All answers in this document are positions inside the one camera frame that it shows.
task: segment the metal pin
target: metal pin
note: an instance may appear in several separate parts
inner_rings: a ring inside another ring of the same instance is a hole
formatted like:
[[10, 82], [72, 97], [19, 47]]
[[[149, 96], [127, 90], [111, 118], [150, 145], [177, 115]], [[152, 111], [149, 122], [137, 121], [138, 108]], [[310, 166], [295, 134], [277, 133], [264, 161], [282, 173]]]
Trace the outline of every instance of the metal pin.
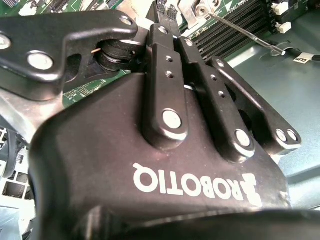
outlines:
[[277, 46], [273, 46], [273, 45], [263, 41], [262, 39], [260, 39], [256, 35], [252, 34], [251, 32], [248, 32], [247, 30], [244, 30], [243, 28], [233, 24], [232, 22], [229, 22], [228, 20], [225, 20], [222, 17], [219, 17], [219, 16], [217, 16], [217, 15], [215, 15], [213, 13], [210, 13], [210, 15], [214, 19], [216, 19], [216, 20], [222, 22], [223, 24], [228, 25], [229, 27], [231, 27], [231, 28], [237, 30], [238, 32], [246, 35], [248, 38], [250, 38], [251, 40], [255, 41], [257, 44], [261, 45], [262, 47], [267, 48], [267, 49], [269, 49], [271, 51], [277, 52], [277, 53], [281, 54], [282, 56], [284, 56], [286, 54], [286, 51], [283, 51], [280, 48], [278, 48]]

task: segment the gray surface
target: gray surface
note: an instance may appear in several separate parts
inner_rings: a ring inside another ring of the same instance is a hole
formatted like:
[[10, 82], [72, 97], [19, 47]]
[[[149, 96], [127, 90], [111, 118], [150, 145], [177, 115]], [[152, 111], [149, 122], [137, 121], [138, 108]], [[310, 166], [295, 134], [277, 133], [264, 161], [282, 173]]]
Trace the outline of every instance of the gray surface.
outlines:
[[0, 88], [0, 119], [3, 117], [29, 144], [41, 124], [64, 109], [62, 97], [32, 101]]
[[0, 240], [21, 240], [19, 230], [19, 210], [0, 207]]
[[[292, 27], [287, 34], [270, 39], [290, 40], [303, 52], [320, 54], [320, 11], [299, 18]], [[320, 206], [320, 62], [300, 64], [293, 58], [271, 57], [260, 46], [255, 46], [251, 53], [254, 56], [235, 70], [302, 137], [302, 147], [279, 163], [288, 178], [292, 205]]]

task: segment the gray metal panel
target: gray metal panel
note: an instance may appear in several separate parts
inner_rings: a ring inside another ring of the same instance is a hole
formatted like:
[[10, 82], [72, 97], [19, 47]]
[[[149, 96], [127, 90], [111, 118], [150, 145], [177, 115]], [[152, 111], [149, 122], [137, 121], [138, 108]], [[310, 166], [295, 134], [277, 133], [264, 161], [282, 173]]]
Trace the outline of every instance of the gray metal panel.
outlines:
[[19, 209], [0, 207], [0, 240], [21, 240]]
[[[292, 27], [287, 34], [270, 39], [290, 40], [303, 52], [320, 54], [319, 11], [299, 18]], [[288, 178], [292, 205], [296, 208], [320, 206], [320, 63], [300, 64], [289, 57], [271, 57], [260, 46], [242, 56], [252, 57], [235, 70], [302, 137], [302, 147], [279, 163]]]

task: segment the metal bracket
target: metal bracket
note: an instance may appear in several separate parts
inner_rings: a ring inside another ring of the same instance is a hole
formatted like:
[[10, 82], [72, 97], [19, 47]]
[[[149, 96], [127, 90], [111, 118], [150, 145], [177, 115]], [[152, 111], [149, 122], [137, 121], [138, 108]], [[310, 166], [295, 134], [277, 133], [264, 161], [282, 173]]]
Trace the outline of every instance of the metal bracket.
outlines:
[[132, 39], [137, 31], [117, 10], [0, 18], [0, 32], [10, 41], [0, 50], [0, 87], [34, 101], [52, 100], [65, 83], [73, 89], [91, 80], [89, 63], [99, 42]]
[[220, 73], [205, 64], [191, 40], [180, 37], [177, 49], [183, 59], [183, 75], [194, 85], [219, 153], [235, 163], [251, 158], [255, 154], [255, 143]]
[[158, 149], [174, 149], [189, 129], [181, 57], [172, 33], [160, 24], [151, 26], [147, 45], [143, 135]]
[[286, 155], [301, 146], [298, 132], [277, 113], [226, 61], [212, 57], [208, 64], [223, 76], [254, 138], [270, 155]]

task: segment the black cable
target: black cable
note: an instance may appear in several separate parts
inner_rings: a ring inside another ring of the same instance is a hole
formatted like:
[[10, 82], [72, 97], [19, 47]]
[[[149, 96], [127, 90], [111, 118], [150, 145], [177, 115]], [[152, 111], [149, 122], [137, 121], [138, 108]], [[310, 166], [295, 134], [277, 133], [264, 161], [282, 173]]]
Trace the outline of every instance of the black cable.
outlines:
[[[268, 44], [271, 44], [271, 45], [274, 45], [274, 46], [277, 46], [279, 43], [278, 42], [276, 42], [276, 41], [271, 41], [271, 40], [266, 40], [266, 42], [268, 43]], [[285, 52], [289, 55], [289, 56], [291, 56], [291, 57], [293, 57], [293, 58], [297, 58], [297, 57], [299, 57], [303, 52], [302, 51], [300, 51], [299, 49], [297, 49], [297, 48], [290, 48], [290, 49], [287, 49], [287, 50], [285, 50]], [[313, 62], [320, 62], [320, 55], [314, 55], [312, 58], [311, 58], [311, 61], [313, 61]]]

